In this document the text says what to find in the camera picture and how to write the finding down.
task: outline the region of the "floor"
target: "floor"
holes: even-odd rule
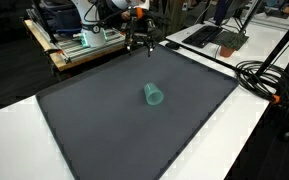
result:
[[[192,11],[192,16],[199,16],[197,11]],[[21,37],[0,45],[0,108],[56,83],[47,59],[30,39]],[[282,122],[288,125],[281,128]],[[289,129],[289,115],[274,107],[268,109],[226,179],[289,180],[289,142],[278,138],[285,129]]]

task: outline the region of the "black mat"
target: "black mat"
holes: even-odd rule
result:
[[[146,104],[155,83],[165,99]],[[238,85],[165,47],[122,56],[37,94],[76,179],[158,179]]]

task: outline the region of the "translucent green cup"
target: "translucent green cup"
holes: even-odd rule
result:
[[[148,83],[144,86],[146,102],[149,105],[155,106],[160,104],[164,99],[164,94],[159,90],[155,84]]]

